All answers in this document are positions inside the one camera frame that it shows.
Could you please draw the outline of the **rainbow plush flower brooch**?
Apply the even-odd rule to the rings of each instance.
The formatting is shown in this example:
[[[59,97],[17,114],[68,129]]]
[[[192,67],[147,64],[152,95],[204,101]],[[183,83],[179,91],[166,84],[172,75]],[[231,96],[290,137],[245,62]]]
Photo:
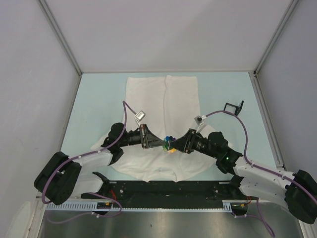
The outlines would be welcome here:
[[[163,150],[167,153],[174,153],[176,151],[176,149],[174,147],[172,147],[172,142],[175,141],[176,138],[173,137],[173,136],[166,136],[164,138],[164,145],[162,146],[163,147]]]

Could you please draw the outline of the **white t-shirt garment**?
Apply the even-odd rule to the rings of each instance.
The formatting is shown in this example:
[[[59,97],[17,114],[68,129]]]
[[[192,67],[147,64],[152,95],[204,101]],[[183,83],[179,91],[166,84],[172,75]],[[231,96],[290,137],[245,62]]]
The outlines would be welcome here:
[[[150,131],[163,139],[183,136],[196,128],[201,115],[198,81],[195,76],[128,77],[125,101],[135,111],[144,111],[142,120]],[[111,180],[229,180],[215,165],[216,160],[199,152],[168,153],[162,147],[143,149],[140,145],[123,148],[118,162],[103,171]]]

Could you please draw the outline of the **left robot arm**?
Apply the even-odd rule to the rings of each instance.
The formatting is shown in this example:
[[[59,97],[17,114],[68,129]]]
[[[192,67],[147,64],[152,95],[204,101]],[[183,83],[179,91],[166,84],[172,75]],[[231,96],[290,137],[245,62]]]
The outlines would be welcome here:
[[[60,205],[72,196],[75,186],[88,165],[105,162],[116,163],[124,154],[123,147],[141,145],[143,149],[161,147],[165,141],[154,135],[146,124],[127,131],[121,122],[112,125],[101,149],[69,158],[59,151],[53,154],[34,181],[34,187],[42,193],[44,204]]]

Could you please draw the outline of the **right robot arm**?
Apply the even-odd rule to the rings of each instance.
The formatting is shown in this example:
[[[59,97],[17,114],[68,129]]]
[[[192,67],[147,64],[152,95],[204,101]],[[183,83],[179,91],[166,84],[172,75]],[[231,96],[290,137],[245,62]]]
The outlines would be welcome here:
[[[256,164],[229,147],[221,132],[203,137],[194,129],[169,142],[182,153],[194,151],[216,159],[217,168],[238,181],[229,185],[229,195],[256,197],[286,208],[295,218],[313,224],[317,218],[317,182],[306,171],[288,172]]]

